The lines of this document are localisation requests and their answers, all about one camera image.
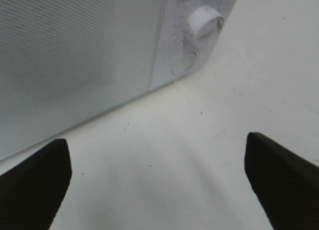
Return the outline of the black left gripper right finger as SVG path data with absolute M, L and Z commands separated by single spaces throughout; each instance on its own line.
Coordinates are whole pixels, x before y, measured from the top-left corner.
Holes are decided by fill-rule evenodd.
M 247 135 L 244 170 L 275 230 L 319 228 L 319 168 L 267 136 Z

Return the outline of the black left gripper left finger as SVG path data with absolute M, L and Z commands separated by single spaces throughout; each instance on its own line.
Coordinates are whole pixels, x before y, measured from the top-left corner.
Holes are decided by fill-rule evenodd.
M 47 230 L 72 177 L 66 139 L 56 139 L 0 176 L 0 228 Z

